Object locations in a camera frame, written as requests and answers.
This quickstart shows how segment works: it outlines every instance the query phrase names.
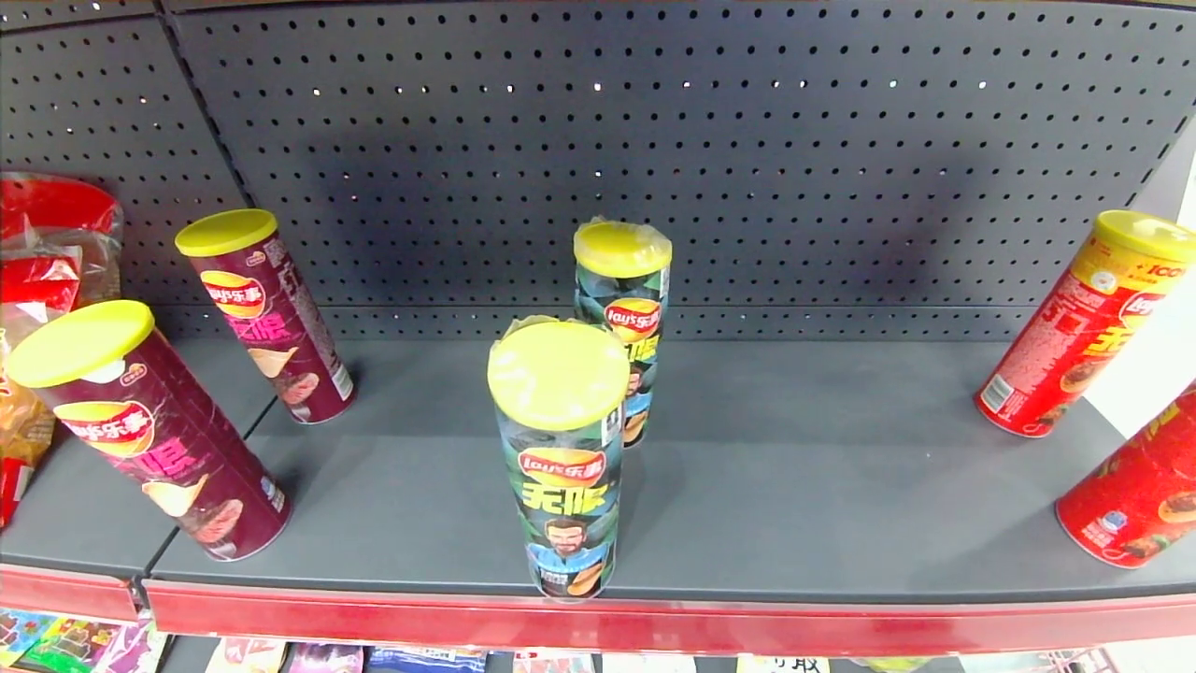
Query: red chip can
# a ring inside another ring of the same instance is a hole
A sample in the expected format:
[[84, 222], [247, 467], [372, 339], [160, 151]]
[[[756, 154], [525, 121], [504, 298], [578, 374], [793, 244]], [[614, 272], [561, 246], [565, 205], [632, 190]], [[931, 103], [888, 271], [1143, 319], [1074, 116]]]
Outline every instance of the red chip can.
[[1194, 231], [1133, 210], [1098, 214], [976, 408], [1015, 435], [1050, 434], [1194, 261]]
[[291, 501], [145, 304], [69, 312], [29, 335], [6, 367], [212, 558], [245, 558], [286, 526]]
[[1055, 503], [1086, 552], [1139, 568], [1196, 530], [1196, 383]]
[[206, 216], [179, 231], [175, 245], [295, 421], [323, 423], [349, 408], [353, 379], [273, 214]]

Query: white wall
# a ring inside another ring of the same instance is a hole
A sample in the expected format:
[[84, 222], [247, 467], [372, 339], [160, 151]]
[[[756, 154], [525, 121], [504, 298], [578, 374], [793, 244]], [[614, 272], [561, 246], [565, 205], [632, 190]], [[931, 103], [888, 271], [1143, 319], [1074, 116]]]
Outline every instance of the white wall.
[[[1130, 206], [1196, 230], [1196, 120]], [[1196, 379], [1196, 271], [1088, 388], [1086, 398], [1112, 426], [1133, 435]]]

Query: barcode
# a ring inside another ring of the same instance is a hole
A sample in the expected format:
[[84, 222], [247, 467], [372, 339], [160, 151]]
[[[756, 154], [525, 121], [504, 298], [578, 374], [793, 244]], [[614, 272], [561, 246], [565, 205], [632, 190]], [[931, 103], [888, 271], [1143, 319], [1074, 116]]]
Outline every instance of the barcode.
[[342, 400], [349, 399], [353, 394], [353, 379], [349, 378], [349, 369], [343, 365], [336, 366], [336, 371], [332, 372], [332, 386], [336, 386], [336, 393], [341, 396]]
[[984, 403], [993, 414], [1001, 411], [1005, 406], [1005, 402], [1009, 399], [1013, 394], [1013, 386], [1009, 386], [1001, 379], [1000, 374], [994, 374], [993, 380], [988, 383], [984, 392], [980, 394], [980, 400]]

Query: potato chip can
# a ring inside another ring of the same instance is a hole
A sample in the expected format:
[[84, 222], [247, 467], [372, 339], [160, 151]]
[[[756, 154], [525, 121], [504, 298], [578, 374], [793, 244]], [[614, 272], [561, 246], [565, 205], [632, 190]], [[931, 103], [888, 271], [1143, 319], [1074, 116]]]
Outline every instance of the potato chip can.
[[610, 331], [533, 316], [490, 349], [499, 418], [532, 580], [544, 595], [598, 595], [615, 569], [629, 366]]
[[623, 446], [643, 440], [657, 381], [657, 349], [669, 307], [672, 243], [654, 227], [594, 219], [573, 235], [578, 319], [611, 329], [631, 366]]
[[292, 418], [323, 423], [349, 408], [353, 379], [273, 214], [249, 208], [206, 216], [179, 231], [175, 245]]
[[1003, 430], [1044, 438], [1196, 259], [1196, 232], [1105, 210], [1026, 323], [976, 408]]
[[291, 501], [145, 304], [102, 301], [54, 319], [12, 351], [7, 371], [212, 558], [245, 558], [286, 526]]
[[1196, 383], [1055, 503], [1084, 551], [1139, 568], [1196, 530]]

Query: red shelf edge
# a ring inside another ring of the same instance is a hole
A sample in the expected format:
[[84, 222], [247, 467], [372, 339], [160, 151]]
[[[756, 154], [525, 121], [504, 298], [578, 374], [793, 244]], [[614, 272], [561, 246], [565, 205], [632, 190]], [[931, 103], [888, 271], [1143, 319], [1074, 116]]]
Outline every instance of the red shelf edge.
[[264, 589], [145, 581], [159, 629], [294, 641], [598, 651], [893, 656], [1046, 650], [1190, 635], [1196, 594], [867, 606]]
[[127, 580], [0, 563], [0, 605], [102, 622], [136, 622]]

